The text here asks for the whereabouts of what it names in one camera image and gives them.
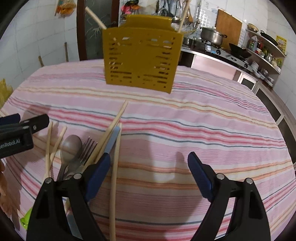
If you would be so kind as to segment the person's left hand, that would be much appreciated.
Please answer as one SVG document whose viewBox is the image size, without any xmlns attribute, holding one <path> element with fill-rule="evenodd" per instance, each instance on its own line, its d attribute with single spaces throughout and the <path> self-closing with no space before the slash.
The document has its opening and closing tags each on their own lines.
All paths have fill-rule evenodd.
<svg viewBox="0 0 296 241">
<path fill-rule="evenodd" d="M 8 218 L 11 218 L 13 215 L 13 203 L 11 202 L 11 196 L 8 192 L 8 183 L 4 176 L 5 166 L 1 161 L 1 183 L 0 183 L 0 192 L 1 192 L 1 209 L 6 214 Z"/>
</svg>

